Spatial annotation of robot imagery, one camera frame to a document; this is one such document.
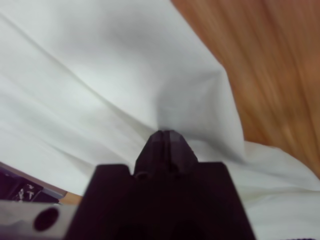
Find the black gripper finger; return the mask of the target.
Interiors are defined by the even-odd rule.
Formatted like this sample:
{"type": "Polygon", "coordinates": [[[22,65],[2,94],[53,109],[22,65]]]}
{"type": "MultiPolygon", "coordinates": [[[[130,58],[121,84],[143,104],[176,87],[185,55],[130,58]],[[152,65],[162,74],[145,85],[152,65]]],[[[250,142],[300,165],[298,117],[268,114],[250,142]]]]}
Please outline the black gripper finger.
{"type": "Polygon", "coordinates": [[[164,178],[167,175],[166,160],[167,131],[152,134],[135,161],[136,179],[164,178]]]}
{"type": "Polygon", "coordinates": [[[191,174],[198,159],[185,138],[178,132],[165,132],[165,171],[169,178],[180,178],[191,174]]]}

